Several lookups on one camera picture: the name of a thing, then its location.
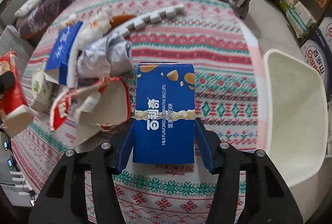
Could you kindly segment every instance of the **silver bolt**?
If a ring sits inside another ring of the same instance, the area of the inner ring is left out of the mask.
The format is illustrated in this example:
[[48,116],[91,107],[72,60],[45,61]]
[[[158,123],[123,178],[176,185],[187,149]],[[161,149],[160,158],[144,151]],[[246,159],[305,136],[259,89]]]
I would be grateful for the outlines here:
[[221,143],[221,144],[220,144],[220,147],[221,147],[222,149],[228,149],[228,148],[229,148],[229,144],[228,144],[228,143]]
[[66,156],[72,156],[74,154],[74,150],[73,149],[69,149],[66,151]]
[[109,147],[111,147],[111,144],[110,144],[110,143],[103,143],[103,144],[102,144],[102,148],[103,148],[103,149],[108,149]]
[[263,150],[257,150],[256,154],[258,156],[265,156],[265,152]]

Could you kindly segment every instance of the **white trash bin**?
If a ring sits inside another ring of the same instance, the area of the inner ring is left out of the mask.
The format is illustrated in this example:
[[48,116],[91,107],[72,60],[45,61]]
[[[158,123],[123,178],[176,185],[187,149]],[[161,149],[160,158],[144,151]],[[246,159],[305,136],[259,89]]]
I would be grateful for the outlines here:
[[279,50],[264,56],[269,101],[265,151],[288,187],[320,169],[328,118],[323,81],[316,70]]

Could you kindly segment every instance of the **crumpled paper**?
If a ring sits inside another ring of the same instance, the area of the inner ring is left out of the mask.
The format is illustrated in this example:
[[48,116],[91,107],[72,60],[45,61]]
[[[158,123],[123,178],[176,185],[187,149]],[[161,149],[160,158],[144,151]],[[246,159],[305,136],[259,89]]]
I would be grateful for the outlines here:
[[132,44],[118,32],[87,44],[77,60],[79,78],[109,78],[132,68]]

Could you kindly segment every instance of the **round table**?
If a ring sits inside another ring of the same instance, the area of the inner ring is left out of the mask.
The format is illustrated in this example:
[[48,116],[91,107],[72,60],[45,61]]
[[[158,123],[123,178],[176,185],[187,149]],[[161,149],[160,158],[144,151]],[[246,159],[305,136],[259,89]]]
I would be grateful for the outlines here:
[[[136,67],[144,61],[193,63],[195,111],[208,130],[239,150],[254,151],[266,135],[265,74],[257,40],[218,0],[76,0],[51,24],[34,51],[22,85],[32,101],[32,73],[42,67],[58,36],[58,26],[75,12],[84,21],[103,7],[113,15],[140,14],[168,5],[185,4],[183,15],[133,31],[133,70],[124,74],[135,109]],[[30,184],[40,191],[76,133],[69,118],[49,130],[49,114],[35,113],[34,122],[12,141],[14,156]],[[89,173],[86,174],[89,219],[95,220]],[[127,223],[203,223],[209,212],[217,176],[204,168],[195,146],[195,163],[148,165],[133,163],[114,176],[118,200]],[[240,175],[237,216],[245,199],[245,173]]]

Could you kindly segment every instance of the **floor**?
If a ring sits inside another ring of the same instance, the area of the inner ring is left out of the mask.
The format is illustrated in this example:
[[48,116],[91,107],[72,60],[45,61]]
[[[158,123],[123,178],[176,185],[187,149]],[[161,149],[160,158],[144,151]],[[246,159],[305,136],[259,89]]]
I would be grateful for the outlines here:
[[[262,56],[269,49],[279,49],[303,61],[293,29],[273,3],[267,0],[251,0],[244,22],[257,37]],[[331,188],[332,158],[325,159],[316,175],[290,188],[304,222],[316,212]]]
[[303,61],[293,29],[270,1],[251,0],[244,22],[257,37],[262,55],[269,49],[279,49]]

